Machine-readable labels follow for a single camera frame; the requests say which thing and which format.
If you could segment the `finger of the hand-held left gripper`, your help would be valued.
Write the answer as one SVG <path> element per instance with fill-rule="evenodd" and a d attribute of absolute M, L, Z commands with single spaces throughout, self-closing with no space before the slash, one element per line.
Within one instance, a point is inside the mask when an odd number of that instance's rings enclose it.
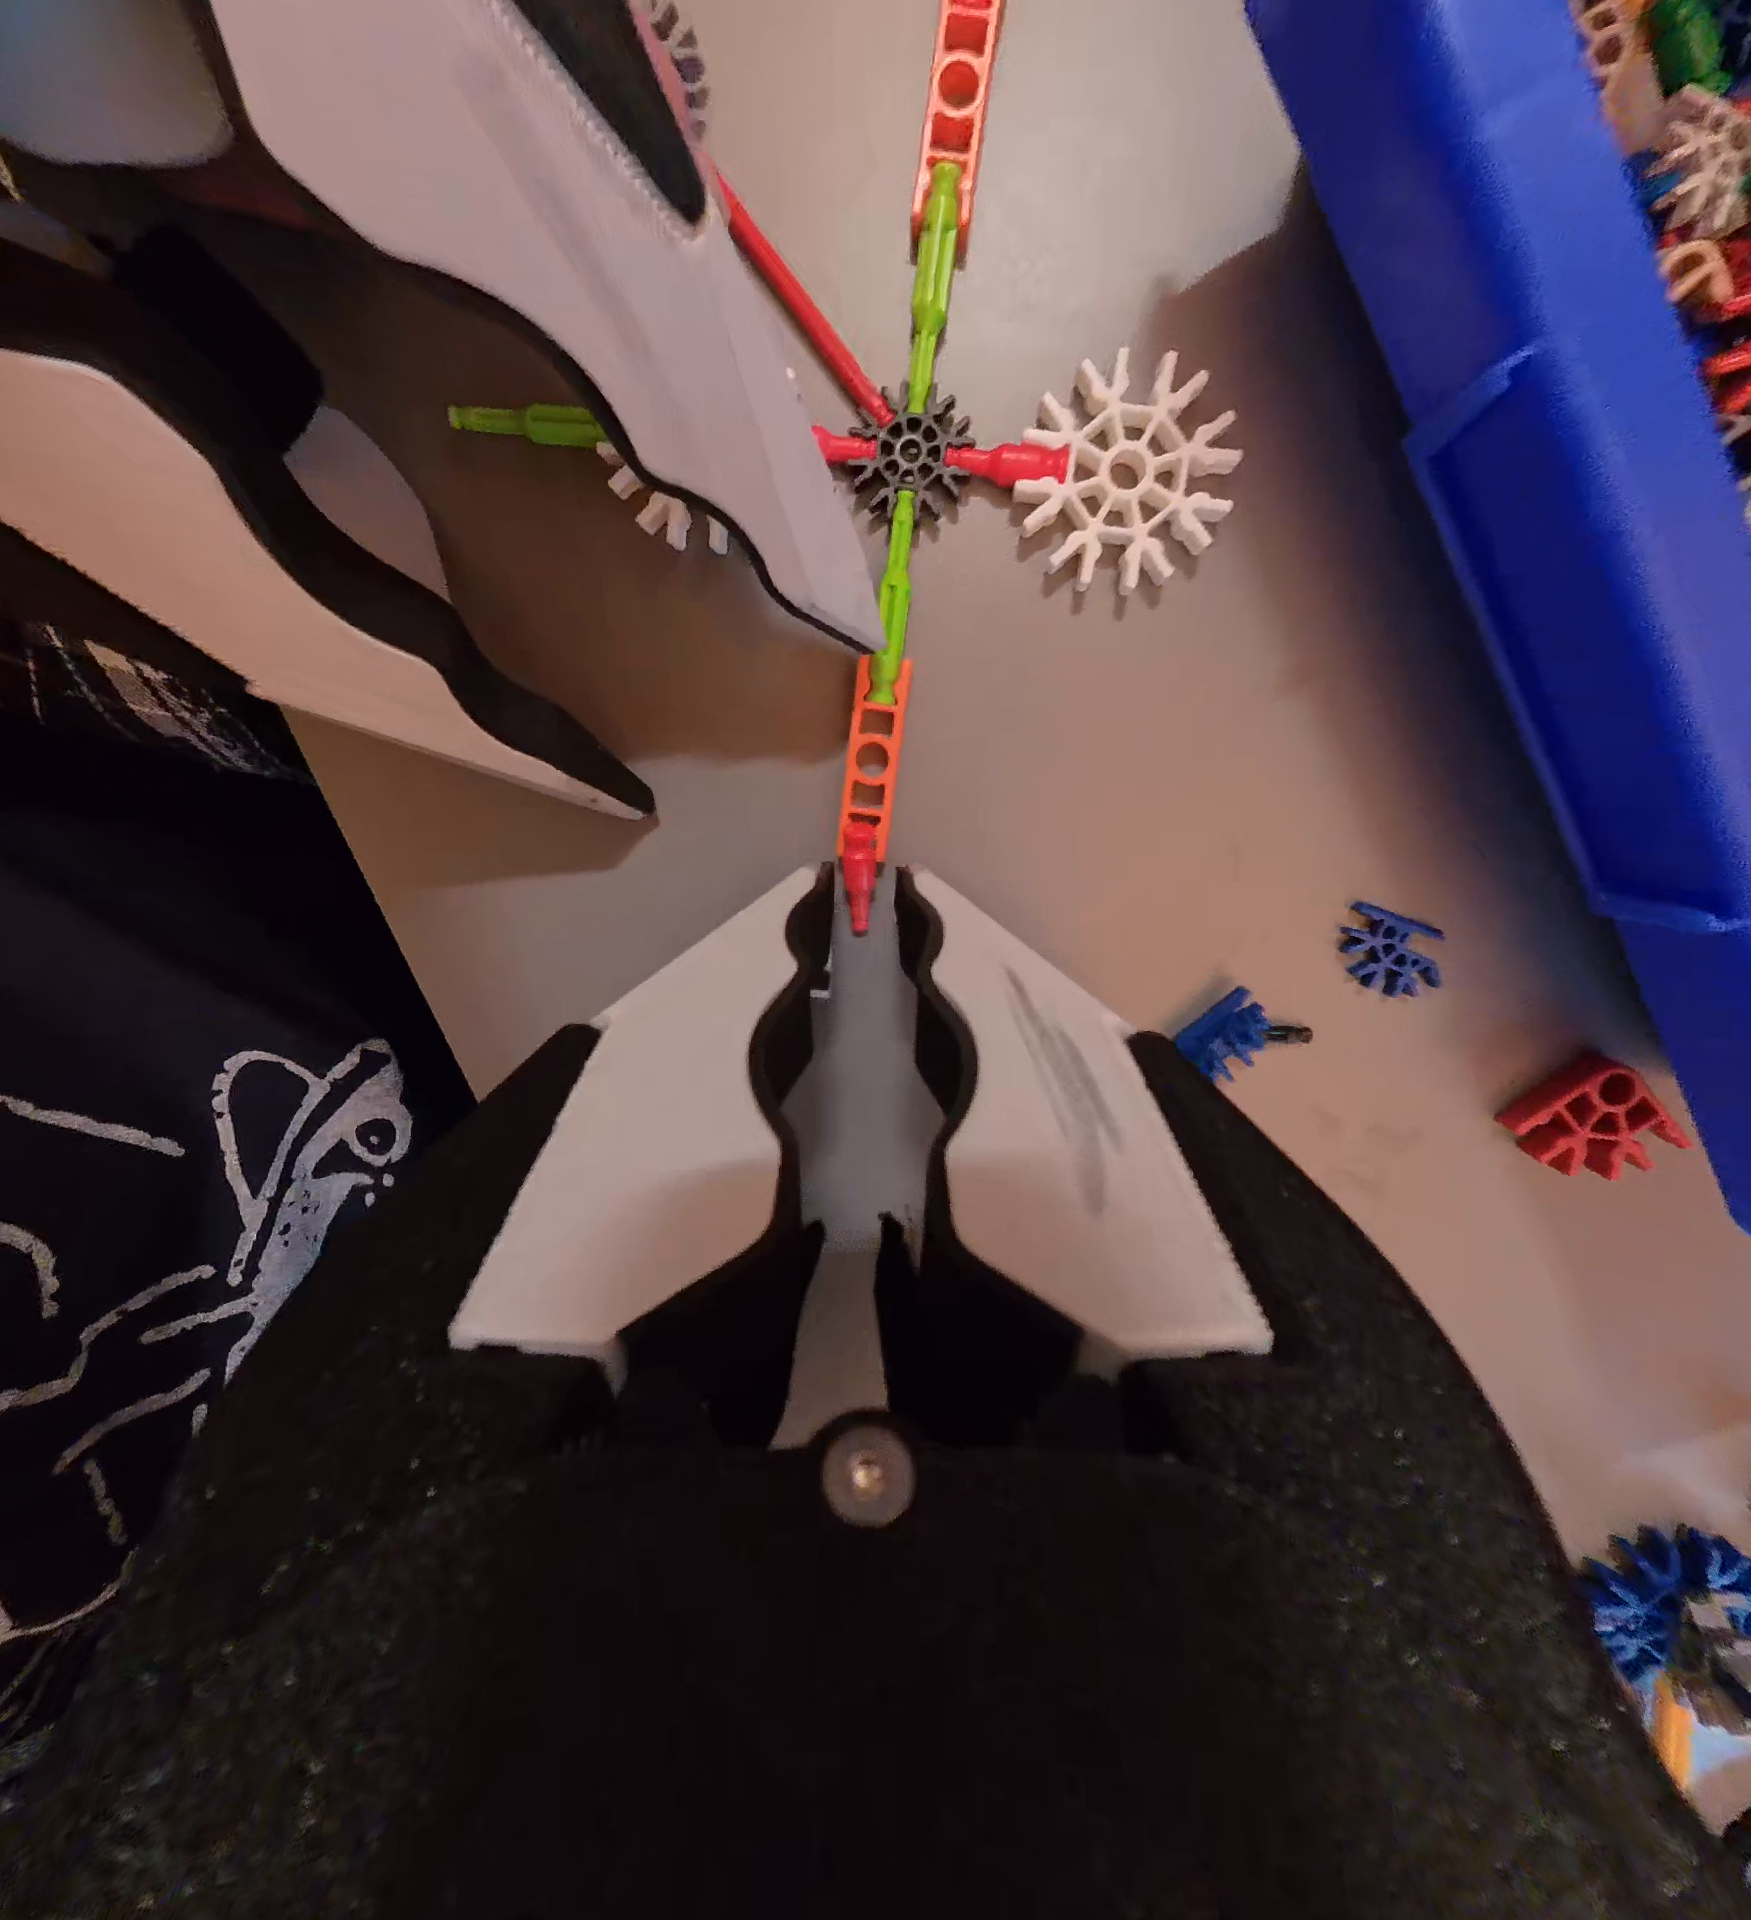
<path fill-rule="evenodd" d="M 191 234 L 0 226 L 0 597 L 264 703 L 628 823 L 653 795 L 498 668 L 433 527 Z"/>
<path fill-rule="evenodd" d="M 287 175 L 544 337 L 649 485 L 711 511 L 782 607 L 871 654 L 863 543 L 692 123 L 694 220 L 519 4 L 542 2 L 215 2 L 214 28 Z"/>

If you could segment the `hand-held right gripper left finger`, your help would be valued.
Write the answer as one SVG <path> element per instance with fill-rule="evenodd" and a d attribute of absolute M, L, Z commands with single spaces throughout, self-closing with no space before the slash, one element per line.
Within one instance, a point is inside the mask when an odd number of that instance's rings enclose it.
<path fill-rule="evenodd" d="M 586 1025 L 454 1347 L 673 1373 L 723 1441 L 773 1441 L 821 1236 L 785 1101 L 832 914 L 832 865 L 799 867 Z"/>

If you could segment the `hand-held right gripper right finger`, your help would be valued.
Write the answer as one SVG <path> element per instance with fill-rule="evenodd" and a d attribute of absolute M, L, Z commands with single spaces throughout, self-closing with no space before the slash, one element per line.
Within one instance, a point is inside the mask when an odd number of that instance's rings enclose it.
<path fill-rule="evenodd" d="M 1269 1354 L 1139 1030 L 927 872 L 898 874 L 893 914 L 939 1123 L 920 1223 L 884 1225 L 889 1410 L 939 1444 L 1006 1446 L 1086 1351 L 1117 1373 Z"/>

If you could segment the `star toy rod model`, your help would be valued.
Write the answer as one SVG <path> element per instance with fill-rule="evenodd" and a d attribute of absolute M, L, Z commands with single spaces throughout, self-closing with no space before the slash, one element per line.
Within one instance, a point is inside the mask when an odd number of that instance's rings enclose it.
<path fill-rule="evenodd" d="M 1224 445 L 1234 424 L 1219 414 L 1200 424 L 1183 416 L 1202 398 L 1206 371 L 1178 378 L 1168 353 L 1146 393 L 1133 389 L 1128 352 L 1111 371 L 1084 362 L 1075 396 L 1046 396 L 1039 422 L 1013 444 L 985 447 L 969 434 L 951 396 L 937 389 L 937 355 L 948 330 L 955 270 L 972 223 L 979 160 L 1006 7 L 942 2 L 912 191 L 912 298 L 907 378 L 896 389 L 871 382 L 806 286 L 767 238 L 725 180 L 717 180 L 723 220 L 745 261 L 797 324 L 838 391 L 856 405 L 847 434 L 814 427 L 822 462 L 837 471 L 867 515 L 887 530 L 878 585 L 884 644 L 862 660 L 847 726 L 838 835 L 850 818 L 882 834 L 882 872 L 906 736 L 914 668 L 907 660 L 912 555 L 923 521 L 957 502 L 961 486 L 985 482 L 1024 509 L 1018 536 L 1032 539 L 1064 523 L 1049 566 L 1070 569 L 1087 588 L 1106 552 L 1117 555 L 1121 596 L 1142 579 L 1174 575 L 1171 543 L 1204 552 L 1232 505 L 1209 490 L 1231 477 L 1243 452 Z"/>

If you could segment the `blue plastic bin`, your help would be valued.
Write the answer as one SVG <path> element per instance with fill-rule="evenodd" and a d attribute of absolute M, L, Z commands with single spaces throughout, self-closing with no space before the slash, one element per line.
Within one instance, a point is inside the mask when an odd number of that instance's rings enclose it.
<path fill-rule="evenodd" d="M 1247 15 L 1563 841 L 1751 1234 L 1751 536 L 1570 13 Z"/>

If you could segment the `small blue toy connector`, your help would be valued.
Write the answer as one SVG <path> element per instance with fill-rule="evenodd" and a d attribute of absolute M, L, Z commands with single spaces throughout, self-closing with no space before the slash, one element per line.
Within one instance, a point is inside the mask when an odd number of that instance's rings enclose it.
<path fill-rule="evenodd" d="M 1308 1025 L 1273 1020 L 1245 987 L 1234 987 L 1188 1020 L 1174 1047 L 1209 1083 L 1228 1083 L 1232 1067 L 1253 1067 L 1271 1047 L 1301 1047 L 1314 1038 Z"/>
<path fill-rule="evenodd" d="M 1445 929 L 1367 900 L 1351 900 L 1350 921 L 1338 929 L 1344 975 L 1385 998 L 1411 998 L 1438 990 L 1443 975 L 1435 945 Z"/>

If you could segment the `small red toy connector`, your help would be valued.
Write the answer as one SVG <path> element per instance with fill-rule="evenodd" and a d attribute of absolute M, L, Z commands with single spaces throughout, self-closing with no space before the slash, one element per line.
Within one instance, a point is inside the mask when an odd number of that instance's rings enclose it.
<path fill-rule="evenodd" d="M 1529 1160 L 1565 1178 L 1618 1182 L 1629 1167 L 1651 1171 L 1646 1140 L 1692 1146 L 1635 1070 L 1594 1050 L 1514 1096 L 1494 1123 Z"/>

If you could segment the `toy vehicle model with wheels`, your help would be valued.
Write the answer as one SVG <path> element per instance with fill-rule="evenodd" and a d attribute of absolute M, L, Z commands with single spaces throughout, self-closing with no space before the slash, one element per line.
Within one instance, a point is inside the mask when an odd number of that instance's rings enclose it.
<path fill-rule="evenodd" d="M 1700 1526 L 1641 1526 L 1578 1584 L 1658 1760 L 1751 1896 L 1751 1554 Z"/>

